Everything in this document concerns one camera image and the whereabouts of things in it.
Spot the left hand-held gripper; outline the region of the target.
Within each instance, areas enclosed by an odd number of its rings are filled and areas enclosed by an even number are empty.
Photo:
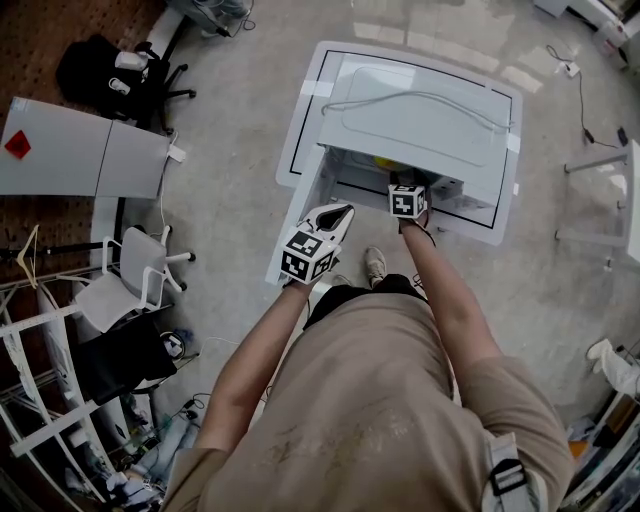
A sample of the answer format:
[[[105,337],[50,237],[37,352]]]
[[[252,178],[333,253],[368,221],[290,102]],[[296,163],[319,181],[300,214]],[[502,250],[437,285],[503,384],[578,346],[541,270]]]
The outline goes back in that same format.
[[[310,284],[332,269],[354,219],[350,204],[328,204],[311,209],[281,243],[280,274]]]

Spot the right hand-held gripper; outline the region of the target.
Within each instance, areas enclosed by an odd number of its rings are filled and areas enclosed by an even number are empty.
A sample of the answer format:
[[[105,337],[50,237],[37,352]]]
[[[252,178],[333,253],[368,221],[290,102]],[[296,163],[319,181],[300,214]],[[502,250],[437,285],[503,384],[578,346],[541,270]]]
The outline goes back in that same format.
[[[389,174],[390,214],[397,219],[427,220],[431,209],[431,192],[427,176],[418,169],[392,171]]]

